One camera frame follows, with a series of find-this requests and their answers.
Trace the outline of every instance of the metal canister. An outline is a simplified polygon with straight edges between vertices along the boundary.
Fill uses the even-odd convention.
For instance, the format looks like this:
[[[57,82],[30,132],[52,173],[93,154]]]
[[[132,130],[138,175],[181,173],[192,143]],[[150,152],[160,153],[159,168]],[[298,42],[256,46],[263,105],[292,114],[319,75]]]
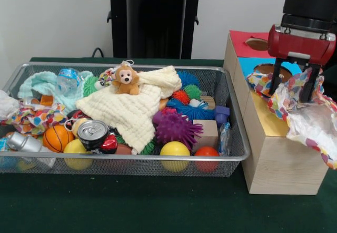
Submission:
[[[14,132],[8,137],[7,145],[16,151],[23,152],[52,152],[48,148],[42,146],[42,143],[34,137],[28,135],[24,136],[18,132]],[[27,162],[34,162],[41,168],[46,170],[51,169],[54,166],[56,158],[22,158]]]
[[[77,136],[87,150],[95,150],[100,147],[107,135],[108,126],[98,120],[86,121],[77,130]]]

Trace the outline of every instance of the white towel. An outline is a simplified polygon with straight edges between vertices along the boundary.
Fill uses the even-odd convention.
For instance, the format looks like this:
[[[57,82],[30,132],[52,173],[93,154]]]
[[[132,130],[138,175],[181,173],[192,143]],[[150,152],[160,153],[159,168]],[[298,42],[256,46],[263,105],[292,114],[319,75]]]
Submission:
[[[138,76],[139,95],[115,94],[115,88],[108,86],[76,102],[77,108],[92,119],[117,128],[133,154],[141,153],[154,137],[152,117],[160,99],[168,98],[182,86],[173,66]]]

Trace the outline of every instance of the red panel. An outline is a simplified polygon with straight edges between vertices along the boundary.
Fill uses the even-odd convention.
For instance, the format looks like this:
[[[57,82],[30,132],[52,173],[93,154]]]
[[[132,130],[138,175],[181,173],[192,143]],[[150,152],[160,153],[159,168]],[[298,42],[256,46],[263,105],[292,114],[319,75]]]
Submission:
[[[257,33],[230,30],[230,36],[236,55],[238,57],[270,58],[268,51],[257,51],[246,44],[246,41],[250,38],[259,38],[267,41],[268,34],[268,32]]]

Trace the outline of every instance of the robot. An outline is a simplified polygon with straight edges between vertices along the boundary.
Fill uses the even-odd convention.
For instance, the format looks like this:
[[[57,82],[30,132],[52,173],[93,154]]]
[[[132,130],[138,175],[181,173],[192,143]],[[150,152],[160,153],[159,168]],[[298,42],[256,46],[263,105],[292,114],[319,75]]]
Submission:
[[[270,94],[282,80],[283,62],[298,64],[303,70],[311,67],[300,95],[305,103],[311,98],[320,68],[335,51],[336,36],[331,28],[337,18],[337,0],[285,0],[283,14],[281,24],[273,25],[269,32],[268,53],[276,58]]]

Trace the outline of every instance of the orange basketball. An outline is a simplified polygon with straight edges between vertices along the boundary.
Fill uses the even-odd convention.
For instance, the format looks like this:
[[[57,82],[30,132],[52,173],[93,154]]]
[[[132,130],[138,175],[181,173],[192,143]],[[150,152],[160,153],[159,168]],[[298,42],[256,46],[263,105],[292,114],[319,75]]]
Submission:
[[[72,132],[62,125],[53,126],[44,133],[43,145],[54,152],[63,152],[64,148],[74,139]]]

